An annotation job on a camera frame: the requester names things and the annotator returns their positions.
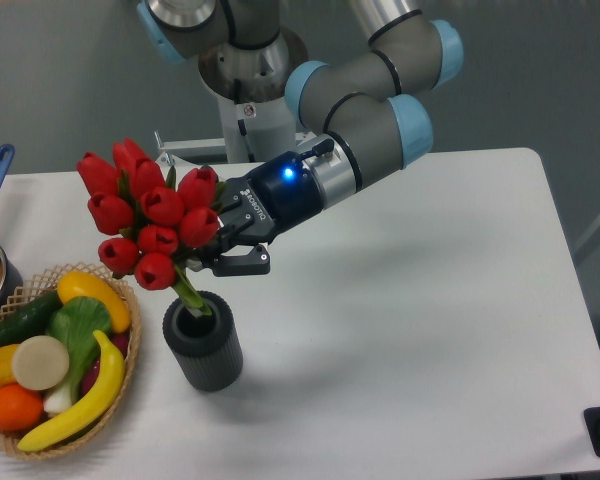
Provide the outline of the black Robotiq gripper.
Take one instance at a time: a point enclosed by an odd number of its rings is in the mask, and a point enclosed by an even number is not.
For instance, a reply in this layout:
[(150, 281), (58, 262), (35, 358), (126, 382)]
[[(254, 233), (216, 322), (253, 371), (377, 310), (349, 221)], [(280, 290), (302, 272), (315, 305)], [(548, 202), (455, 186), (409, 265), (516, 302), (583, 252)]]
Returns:
[[(216, 277), (266, 275), (270, 255), (264, 243), (357, 193), (357, 161), (336, 135), (322, 134), (292, 151), (230, 178), (210, 165), (199, 168), (206, 184), (225, 183), (220, 196), (221, 228), (216, 251), (199, 251), (204, 268)], [(251, 246), (240, 255), (225, 255), (236, 246)]]

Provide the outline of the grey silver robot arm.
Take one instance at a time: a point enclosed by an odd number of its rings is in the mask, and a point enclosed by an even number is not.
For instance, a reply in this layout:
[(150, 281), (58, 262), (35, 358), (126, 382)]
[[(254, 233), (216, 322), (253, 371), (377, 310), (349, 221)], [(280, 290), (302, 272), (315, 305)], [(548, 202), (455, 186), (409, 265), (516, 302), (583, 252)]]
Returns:
[(355, 1), (368, 51), (331, 66), (308, 58), (276, 1), (142, 1), (137, 11), (170, 62), (198, 61), (217, 101), (231, 163), (253, 169), (220, 196), (220, 230), (184, 257), (217, 276), (259, 275), (267, 245), (427, 154), (430, 118), (417, 94), (461, 70), (447, 22), (414, 1)]

